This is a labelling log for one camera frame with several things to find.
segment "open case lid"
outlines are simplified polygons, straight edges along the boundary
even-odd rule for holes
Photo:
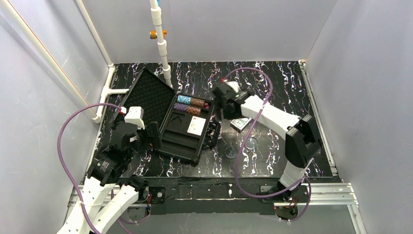
[[[174,90],[154,73],[144,68],[139,72],[119,106],[126,108],[131,106],[142,107],[145,125],[157,121],[159,130],[161,130],[174,98]],[[115,126],[121,121],[124,121],[124,117],[116,112],[111,124]]]

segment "white pipe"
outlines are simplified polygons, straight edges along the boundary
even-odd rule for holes
[[[96,31],[96,28],[94,27],[94,24],[92,22],[92,19],[89,16],[88,11],[85,8],[85,5],[83,4],[82,0],[76,0],[77,6],[80,9],[80,12],[82,13],[90,31],[92,32],[92,35],[94,37],[94,40],[97,43],[97,46],[99,47],[100,51],[103,54],[103,57],[105,58],[106,62],[108,63],[109,70],[108,70],[108,76],[106,77],[106,82],[105,86],[103,86],[102,93],[100,94],[100,103],[106,102],[106,98],[111,95],[111,94],[125,94],[129,89],[110,89],[110,84],[112,82],[113,74],[115,72],[115,66],[113,62],[111,61],[111,58],[108,55],[108,52],[106,51],[105,46],[102,43],[102,40],[100,39],[99,34]],[[93,118],[93,120],[96,123],[99,123],[102,120],[103,116],[103,110],[104,106],[98,106],[97,108],[97,113],[96,117]]]
[[[106,77],[105,86],[103,86],[102,93],[100,94],[99,103],[105,103],[106,98],[111,94],[125,94],[127,91],[129,91],[129,89],[111,89],[110,88],[114,72],[115,72],[115,66],[109,67],[108,77]],[[96,123],[99,123],[102,120],[103,109],[104,109],[104,106],[97,107],[96,117],[93,118],[93,120]]]
[[[92,35],[94,37],[94,40],[97,43],[97,46],[99,46],[100,51],[103,54],[103,57],[105,57],[105,60],[108,64],[109,67],[113,66],[113,62],[111,60],[111,58],[108,55],[108,52],[105,49],[105,46],[102,43],[102,40],[99,37],[99,34],[96,31],[96,28],[93,25],[92,19],[90,19],[89,13],[85,8],[85,5],[83,4],[82,0],[76,0],[77,6],[80,9],[80,12],[82,13],[86,23],[88,24],[88,27],[90,29],[90,31],[92,32]]]
[[[6,9],[6,11],[10,14],[13,20],[16,22],[17,26],[20,30],[25,34],[25,36],[29,39],[29,41],[34,45],[37,51],[41,54],[42,58],[47,62],[47,64],[53,69],[56,75],[60,78],[60,80],[65,84],[67,89],[70,93],[75,97],[76,101],[78,101],[83,107],[88,106],[88,102],[79,92],[79,90],[73,85],[72,81],[63,71],[63,69],[59,66],[53,56],[49,53],[46,47],[41,43],[39,38],[35,35],[29,25],[24,21],[21,15],[18,13],[16,8],[12,5],[9,0],[0,0],[2,4],[2,8]],[[91,108],[87,109],[86,114],[91,118],[96,118],[97,114]]]
[[[164,40],[162,32],[161,8],[158,6],[157,0],[150,0],[150,11],[152,13],[153,25],[155,25],[156,36],[158,37],[159,55],[162,58],[162,69],[164,70],[164,77],[167,84],[172,87],[170,82],[170,66],[167,59],[167,41]]]

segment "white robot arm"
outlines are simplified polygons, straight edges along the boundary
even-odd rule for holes
[[[122,213],[136,202],[139,191],[143,191],[148,183],[136,175],[131,176],[120,188],[116,196],[101,210],[103,201],[115,184],[100,185],[94,177],[87,178],[82,195],[89,219],[95,228],[105,234]],[[57,234],[90,234],[93,233],[83,215],[80,201],[77,201],[63,227]]]
[[[115,184],[106,184],[100,186],[100,181],[94,177],[86,178],[82,195],[86,212],[91,221],[93,221],[102,206],[108,193],[115,187]],[[77,201],[69,217],[66,219],[63,227],[57,234],[88,234],[90,227],[86,222],[85,216],[80,206],[81,201]]]
[[[237,82],[224,81],[214,94],[218,118],[256,118],[264,101],[247,91],[240,91]],[[277,187],[282,190],[296,183],[303,176],[314,156],[322,148],[322,141],[315,119],[306,115],[301,118],[266,103],[257,122],[271,128],[285,140],[287,165]]]

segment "table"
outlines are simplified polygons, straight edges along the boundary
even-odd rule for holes
[[[172,85],[178,93],[195,97],[211,99],[211,91],[215,85],[230,71],[240,67],[255,67],[267,73],[274,86],[269,102],[288,113],[304,116],[313,115],[310,97],[303,80],[297,61],[256,61],[256,62],[178,62],[171,63]],[[142,68],[148,68],[157,76],[162,73],[158,63],[124,63],[118,64],[113,77],[113,89],[129,88]],[[230,80],[239,83],[241,89],[264,98],[268,90],[267,82],[259,73],[240,71],[232,75]],[[125,95],[112,95],[109,103],[119,104]],[[111,138],[109,120],[114,114],[108,109],[104,115],[98,145],[108,142]],[[216,147],[204,150],[197,165],[188,165],[179,160],[163,157],[150,150],[134,156],[123,177],[133,174],[145,177],[234,177],[235,159],[225,155],[225,150],[239,147],[248,132],[249,126],[237,133],[229,126],[229,121],[222,121],[221,136]],[[274,177],[279,178],[284,171],[287,160],[284,156],[283,139],[274,131],[257,124],[253,137],[258,141],[255,150],[244,150],[240,163],[240,177]],[[310,177],[332,177],[326,153],[324,150],[316,156],[310,165]]]

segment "gray wall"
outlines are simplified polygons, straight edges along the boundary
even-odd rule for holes
[[[86,99],[97,102],[107,66],[76,5],[12,2]],[[72,190],[57,157],[56,139],[79,107],[1,8],[0,39],[0,233],[56,233]],[[63,137],[63,153],[77,181],[84,175],[97,128],[81,115]]]
[[[337,0],[160,0],[170,61],[307,58]],[[114,63],[160,62],[149,0],[84,0]]]
[[[339,0],[307,60],[368,233],[413,229],[413,1]]]

